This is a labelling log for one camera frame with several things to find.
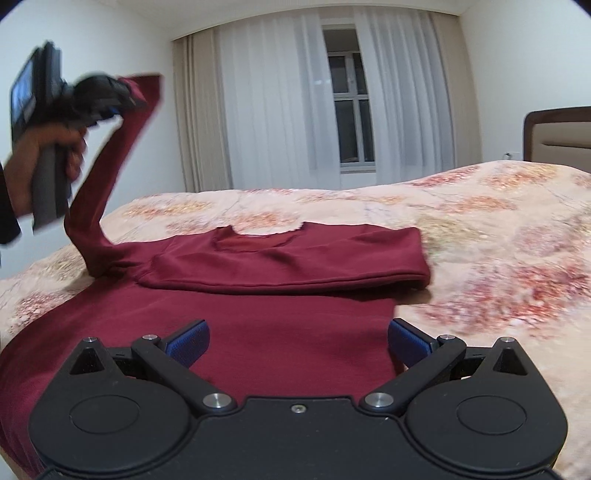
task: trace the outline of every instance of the sweater neckline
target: sweater neckline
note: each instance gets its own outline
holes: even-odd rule
[[[217,251],[229,253],[256,253],[261,250],[284,247],[293,242],[310,227],[309,222],[303,222],[300,227],[287,232],[271,233],[269,235],[248,235],[238,233],[232,225],[220,227],[211,238],[211,245]]]

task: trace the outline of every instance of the camera screen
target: camera screen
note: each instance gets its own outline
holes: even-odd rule
[[[12,124],[15,124],[22,115],[22,111],[33,98],[33,60],[25,66],[12,87],[11,92],[11,117]]]

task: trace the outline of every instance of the sweater sleeve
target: sweater sleeve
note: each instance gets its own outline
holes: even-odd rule
[[[0,166],[0,244],[8,245],[20,234],[21,228],[12,210],[12,203],[4,180],[4,172]]]
[[[160,101],[161,78],[149,75],[120,80],[131,88],[135,99],[143,100],[147,105],[122,115],[121,126],[96,157],[64,220],[66,233],[93,277],[99,277],[111,268],[126,268],[142,261],[138,244],[112,244],[100,227],[100,219],[121,167]]]

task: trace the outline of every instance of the floral bedspread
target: floral bedspread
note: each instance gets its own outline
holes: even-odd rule
[[[517,337],[569,419],[557,470],[567,479],[591,478],[591,174],[499,161],[341,192],[162,194],[121,207],[103,228],[125,242],[228,224],[269,234],[302,221],[419,227],[433,283],[405,299],[397,316],[469,345]],[[71,245],[0,281],[2,346],[91,282]]]

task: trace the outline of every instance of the bed headboard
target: bed headboard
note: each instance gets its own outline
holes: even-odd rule
[[[525,161],[591,173],[591,106],[531,112],[525,117]]]

